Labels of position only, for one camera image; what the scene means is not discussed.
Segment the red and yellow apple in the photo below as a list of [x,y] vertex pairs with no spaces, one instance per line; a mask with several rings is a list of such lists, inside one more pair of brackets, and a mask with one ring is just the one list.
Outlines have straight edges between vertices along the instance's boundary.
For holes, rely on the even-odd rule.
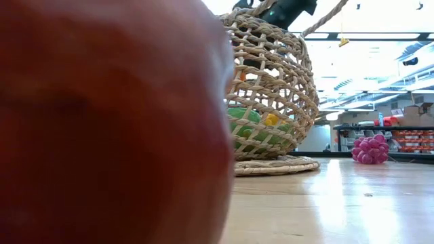
[[220,244],[232,77],[201,0],[0,0],[0,244]]

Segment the brown cardboard boxes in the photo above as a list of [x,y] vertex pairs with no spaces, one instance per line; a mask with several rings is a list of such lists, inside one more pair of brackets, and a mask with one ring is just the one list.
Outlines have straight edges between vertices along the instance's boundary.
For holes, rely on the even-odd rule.
[[434,115],[431,113],[432,102],[423,102],[406,106],[403,111],[403,126],[434,127]]

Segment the red plastic container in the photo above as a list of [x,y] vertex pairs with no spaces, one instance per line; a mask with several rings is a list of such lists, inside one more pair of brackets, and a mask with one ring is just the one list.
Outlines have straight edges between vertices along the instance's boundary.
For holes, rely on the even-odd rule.
[[[383,127],[393,127],[393,126],[398,126],[399,125],[399,121],[397,117],[383,117],[383,121],[384,121],[384,126]],[[378,119],[374,120],[374,125],[375,126],[379,126],[378,125]]]

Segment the purple grape bunch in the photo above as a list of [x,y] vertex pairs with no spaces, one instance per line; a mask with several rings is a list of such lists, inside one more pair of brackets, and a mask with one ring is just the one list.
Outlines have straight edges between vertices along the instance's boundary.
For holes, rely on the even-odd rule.
[[389,145],[382,134],[373,137],[360,137],[354,141],[351,150],[354,161],[361,164],[381,164],[389,158]]

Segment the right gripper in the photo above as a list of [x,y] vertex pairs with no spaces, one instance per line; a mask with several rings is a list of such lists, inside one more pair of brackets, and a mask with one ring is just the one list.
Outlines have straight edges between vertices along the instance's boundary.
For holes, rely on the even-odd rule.
[[317,7],[317,0],[277,0],[260,14],[260,18],[269,24],[287,29],[302,12],[311,16]]

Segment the olive green pear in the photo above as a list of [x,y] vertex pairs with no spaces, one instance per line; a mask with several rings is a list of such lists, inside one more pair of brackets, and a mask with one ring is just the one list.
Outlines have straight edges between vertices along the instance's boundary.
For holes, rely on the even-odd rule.
[[[237,117],[238,119],[241,119],[245,112],[246,108],[229,108],[227,110],[228,114],[232,117]],[[248,115],[248,120],[259,123],[261,120],[261,115],[257,113],[255,110],[251,110]],[[237,124],[231,123],[231,131],[233,131],[237,127]],[[254,131],[253,127],[250,126],[242,126],[241,129],[237,132],[237,135],[244,138],[249,138],[252,132]],[[256,137],[255,140],[263,141],[265,139],[265,133],[263,131],[260,131]],[[255,149],[254,146],[246,146],[244,148],[244,152],[250,152],[251,150]]]

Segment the black bin shelving rack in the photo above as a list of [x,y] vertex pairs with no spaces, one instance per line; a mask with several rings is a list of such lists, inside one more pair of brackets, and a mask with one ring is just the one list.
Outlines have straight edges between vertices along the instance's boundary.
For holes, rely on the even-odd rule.
[[394,153],[434,154],[434,127],[335,126],[338,152],[351,152],[354,141],[382,134]]

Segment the yellow bell pepper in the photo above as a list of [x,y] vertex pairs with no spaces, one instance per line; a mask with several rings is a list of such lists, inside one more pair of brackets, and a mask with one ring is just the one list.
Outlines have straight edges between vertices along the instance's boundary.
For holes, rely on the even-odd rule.
[[268,114],[264,124],[266,126],[285,125],[286,122],[274,114]]

